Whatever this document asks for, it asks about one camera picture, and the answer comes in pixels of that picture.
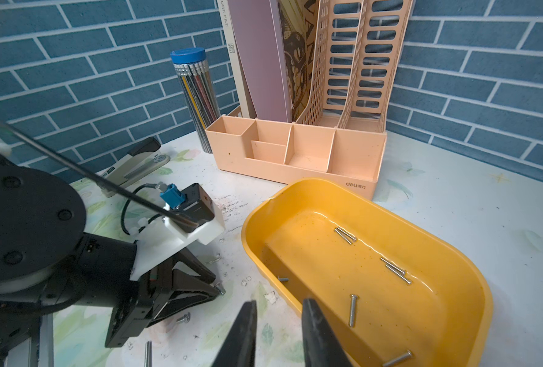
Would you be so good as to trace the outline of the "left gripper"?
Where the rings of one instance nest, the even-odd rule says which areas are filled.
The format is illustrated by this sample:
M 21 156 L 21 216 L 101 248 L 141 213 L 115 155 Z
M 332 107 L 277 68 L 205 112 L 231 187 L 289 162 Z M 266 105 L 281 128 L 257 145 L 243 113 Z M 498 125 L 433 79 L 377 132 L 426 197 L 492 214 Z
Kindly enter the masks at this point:
M 132 281 L 112 309 L 106 348 L 123 347 L 142 331 L 183 311 L 215 300 L 216 275 L 189 249 L 174 254 Z

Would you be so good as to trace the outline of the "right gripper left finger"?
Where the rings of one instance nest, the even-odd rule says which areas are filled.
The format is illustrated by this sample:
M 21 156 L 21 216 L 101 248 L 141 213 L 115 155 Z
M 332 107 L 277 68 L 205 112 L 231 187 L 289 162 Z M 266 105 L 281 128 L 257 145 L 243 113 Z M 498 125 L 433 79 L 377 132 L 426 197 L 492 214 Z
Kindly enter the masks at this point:
M 257 303 L 242 305 L 212 367 L 254 366 L 257 337 Z

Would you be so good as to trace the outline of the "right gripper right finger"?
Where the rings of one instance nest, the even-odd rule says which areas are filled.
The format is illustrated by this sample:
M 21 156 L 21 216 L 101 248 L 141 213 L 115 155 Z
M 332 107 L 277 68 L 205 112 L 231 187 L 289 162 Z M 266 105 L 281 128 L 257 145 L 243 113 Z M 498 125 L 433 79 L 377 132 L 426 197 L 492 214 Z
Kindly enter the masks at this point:
M 352 366 L 319 304 L 312 298 L 303 301 L 302 332 L 306 367 Z

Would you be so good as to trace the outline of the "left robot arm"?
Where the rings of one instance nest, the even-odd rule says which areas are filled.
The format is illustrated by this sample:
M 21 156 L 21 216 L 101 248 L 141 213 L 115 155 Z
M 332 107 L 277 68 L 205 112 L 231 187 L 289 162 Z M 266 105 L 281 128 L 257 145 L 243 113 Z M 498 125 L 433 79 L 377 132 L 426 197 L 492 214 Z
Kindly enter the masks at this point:
M 217 298 L 214 274 L 188 245 L 208 243 L 222 225 L 202 187 L 156 183 L 165 207 L 55 152 L 50 156 L 153 212 L 132 243 L 85 231 L 86 208 L 62 179 L 17 166 L 0 153 L 0 365 L 28 344 L 35 365 L 43 318 L 72 305 L 112 310 L 105 345 L 122 347 L 173 315 Z

